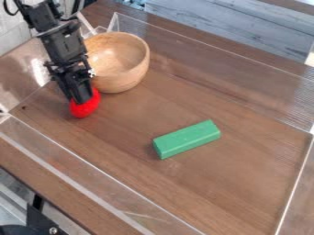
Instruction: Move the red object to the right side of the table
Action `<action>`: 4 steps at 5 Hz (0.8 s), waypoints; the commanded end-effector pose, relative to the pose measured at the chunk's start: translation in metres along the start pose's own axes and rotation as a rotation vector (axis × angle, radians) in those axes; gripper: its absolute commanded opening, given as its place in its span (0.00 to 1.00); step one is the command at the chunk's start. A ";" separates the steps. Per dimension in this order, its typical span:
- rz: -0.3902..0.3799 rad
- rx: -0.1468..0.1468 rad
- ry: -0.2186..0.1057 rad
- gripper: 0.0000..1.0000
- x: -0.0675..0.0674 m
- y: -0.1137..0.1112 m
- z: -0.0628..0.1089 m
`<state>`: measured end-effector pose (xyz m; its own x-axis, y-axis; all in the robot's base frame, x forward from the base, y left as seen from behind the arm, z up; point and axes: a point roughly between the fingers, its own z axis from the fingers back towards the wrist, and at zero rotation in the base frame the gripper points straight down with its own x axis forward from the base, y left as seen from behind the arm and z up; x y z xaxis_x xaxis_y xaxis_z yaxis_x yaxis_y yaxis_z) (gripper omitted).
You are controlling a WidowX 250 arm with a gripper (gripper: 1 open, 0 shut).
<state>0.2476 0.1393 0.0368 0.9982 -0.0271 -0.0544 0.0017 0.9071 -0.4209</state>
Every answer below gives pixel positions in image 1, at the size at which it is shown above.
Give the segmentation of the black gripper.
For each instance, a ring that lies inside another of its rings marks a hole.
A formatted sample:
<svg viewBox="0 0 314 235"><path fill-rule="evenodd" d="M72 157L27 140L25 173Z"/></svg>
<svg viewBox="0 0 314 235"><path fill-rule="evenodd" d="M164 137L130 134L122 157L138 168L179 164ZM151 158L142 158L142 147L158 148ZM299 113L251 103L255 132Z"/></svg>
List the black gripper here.
<svg viewBox="0 0 314 235"><path fill-rule="evenodd" d="M67 100L85 103L93 95L89 82L93 69L87 61L81 21L76 16L64 18L60 4L55 0L41 0L33 5L23 0L13 0L13 3L27 26L37 33L36 37L49 57L44 66L49 74L59 77L56 82Z"/></svg>

